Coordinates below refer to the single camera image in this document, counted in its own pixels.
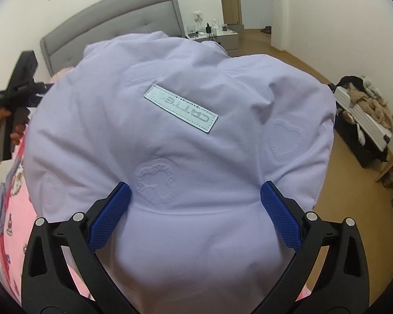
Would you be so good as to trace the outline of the lavender puffer jacket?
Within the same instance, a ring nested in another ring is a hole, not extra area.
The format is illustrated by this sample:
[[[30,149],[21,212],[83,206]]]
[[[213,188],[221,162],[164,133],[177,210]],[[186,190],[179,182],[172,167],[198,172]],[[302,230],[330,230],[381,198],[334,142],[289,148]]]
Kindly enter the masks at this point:
[[[128,34],[87,46],[45,95],[25,181],[51,222],[130,186],[98,256],[141,313],[250,313],[293,255],[260,188],[313,209],[335,113],[327,85],[271,56]]]

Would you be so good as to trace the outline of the open suitcase with clothes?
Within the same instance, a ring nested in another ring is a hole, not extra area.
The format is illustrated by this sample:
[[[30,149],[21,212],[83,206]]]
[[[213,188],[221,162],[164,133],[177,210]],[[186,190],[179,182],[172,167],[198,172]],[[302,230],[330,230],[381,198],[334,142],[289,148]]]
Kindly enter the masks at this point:
[[[345,76],[328,87],[336,99],[334,128],[361,167],[376,160],[387,162],[393,116],[377,98],[370,96],[363,78]]]

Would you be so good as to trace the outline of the pink cartoon blanket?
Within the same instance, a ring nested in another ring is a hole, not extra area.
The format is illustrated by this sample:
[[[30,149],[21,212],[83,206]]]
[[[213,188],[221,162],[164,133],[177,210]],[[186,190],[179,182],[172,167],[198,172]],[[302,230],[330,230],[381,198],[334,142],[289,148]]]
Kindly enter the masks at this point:
[[[0,124],[10,115],[7,109],[0,110]],[[1,183],[6,184],[5,225],[0,236],[0,276],[10,295],[21,301],[22,275],[25,252],[28,246],[32,226],[37,219],[24,175],[25,124],[16,127],[10,139],[16,145],[13,164]]]

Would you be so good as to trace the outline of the grey upholstered headboard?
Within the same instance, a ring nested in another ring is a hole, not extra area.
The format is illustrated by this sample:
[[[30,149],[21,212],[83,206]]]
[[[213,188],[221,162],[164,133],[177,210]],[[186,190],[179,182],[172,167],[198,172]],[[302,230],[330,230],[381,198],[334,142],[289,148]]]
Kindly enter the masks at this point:
[[[50,75],[77,65],[86,46],[129,33],[162,31],[184,37],[178,0],[101,0],[67,19],[40,41]]]

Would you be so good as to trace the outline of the grey bedside table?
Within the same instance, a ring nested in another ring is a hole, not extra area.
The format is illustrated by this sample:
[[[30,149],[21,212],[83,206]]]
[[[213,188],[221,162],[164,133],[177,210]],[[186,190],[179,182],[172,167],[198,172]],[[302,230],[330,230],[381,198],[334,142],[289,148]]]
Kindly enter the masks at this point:
[[[213,29],[213,32],[214,34],[187,33],[186,37],[199,43],[204,41],[218,43],[230,57],[237,57],[240,55],[239,35],[237,32],[232,30],[223,31],[222,29]]]

